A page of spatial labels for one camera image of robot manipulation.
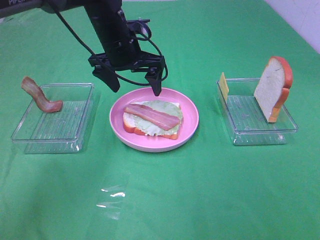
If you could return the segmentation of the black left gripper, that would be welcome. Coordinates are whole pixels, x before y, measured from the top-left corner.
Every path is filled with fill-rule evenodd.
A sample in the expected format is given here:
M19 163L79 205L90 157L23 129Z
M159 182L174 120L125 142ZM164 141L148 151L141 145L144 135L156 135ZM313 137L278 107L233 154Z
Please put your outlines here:
M152 32L147 25L149 19L142 20L102 20L92 17L91 24L104 49L96 57L112 70L139 71L149 68L145 75L155 96L162 91L162 74L166 63L164 56L141 50L139 40L149 41ZM108 67L95 65L92 74L104 82L114 93L120 89L116 73Z

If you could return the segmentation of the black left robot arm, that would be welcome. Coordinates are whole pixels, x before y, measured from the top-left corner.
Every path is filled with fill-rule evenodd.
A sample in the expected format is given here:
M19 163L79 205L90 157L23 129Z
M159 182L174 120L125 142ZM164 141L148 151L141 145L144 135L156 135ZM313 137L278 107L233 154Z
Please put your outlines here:
M83 7L104 50L94 53L75 33L62 12ZM145 73L146 86L159 96L162 81L168 77L165 57L141 50L139 42L147 41L151 45L152 32L149 19L127 20L120 0L2 0L1 18L9 17L32 9L42 9L46 13L56 14L77 41L91 54L89 64L94 68L92 74L104 82L113 92L120 89L119 80L140 86L141 83L129 80L118 74L130 70L133 73Z

